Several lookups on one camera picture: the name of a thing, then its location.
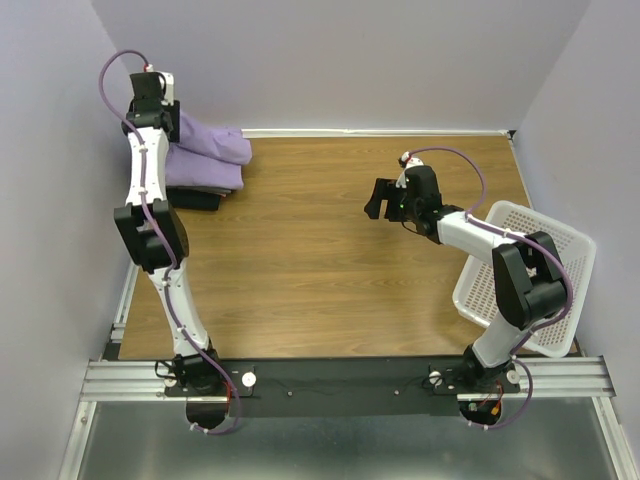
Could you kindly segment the purple t shirt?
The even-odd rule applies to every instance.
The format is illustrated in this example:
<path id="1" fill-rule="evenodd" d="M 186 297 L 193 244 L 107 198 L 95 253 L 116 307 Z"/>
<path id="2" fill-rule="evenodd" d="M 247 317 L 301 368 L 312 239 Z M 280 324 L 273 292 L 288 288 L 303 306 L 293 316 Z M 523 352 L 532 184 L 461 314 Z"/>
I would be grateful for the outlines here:
<path id="1" fill-rule="evenodd" d="M 180 141 L 170 144 L 166 158 L 166 184 L 241 190 L 242 168 L 252 157 L 251 143 L 240 129 L 212 127 L 181 112 Z"/>

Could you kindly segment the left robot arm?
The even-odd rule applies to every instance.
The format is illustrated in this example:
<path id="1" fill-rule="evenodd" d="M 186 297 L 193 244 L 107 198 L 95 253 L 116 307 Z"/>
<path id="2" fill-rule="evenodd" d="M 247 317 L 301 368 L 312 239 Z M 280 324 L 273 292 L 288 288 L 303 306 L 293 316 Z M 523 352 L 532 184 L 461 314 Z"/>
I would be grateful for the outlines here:
<path id="1" fill-rule="evenodd" d="M 213 395 L 224 390 L 217 352 L 198 315 L 187 275 L 189 241 L 169 202 L 165 166 L 179 139 L 180 105 L 173 77 L 150 66 L 130 76 L 133 98 L 122 122 L 131 152 L 131 180 L 114 221 L 131 260 L 149 277 L 167 317 L 174 357 L 160 376 L 170 388 Z"/>

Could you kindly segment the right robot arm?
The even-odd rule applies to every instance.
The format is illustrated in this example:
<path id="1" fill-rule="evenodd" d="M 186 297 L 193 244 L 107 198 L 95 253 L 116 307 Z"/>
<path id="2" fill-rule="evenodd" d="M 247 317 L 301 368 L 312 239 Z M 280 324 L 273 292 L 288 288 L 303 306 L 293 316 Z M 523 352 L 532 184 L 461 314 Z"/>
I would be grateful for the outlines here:
<path id="1" fill-rule="evenodd" d="M 573 287 L 549 234 L 511 232 L 443 203 L 429 166 L 408 163 L 398 179 L 376 179 L 364 212 L 372 220 L 410 222 L 415 234 L 492 268 L 498 314 L 446 376 L 471 391 L 493 384 L 536 328 L 563 318 L 572 306 Z"/>

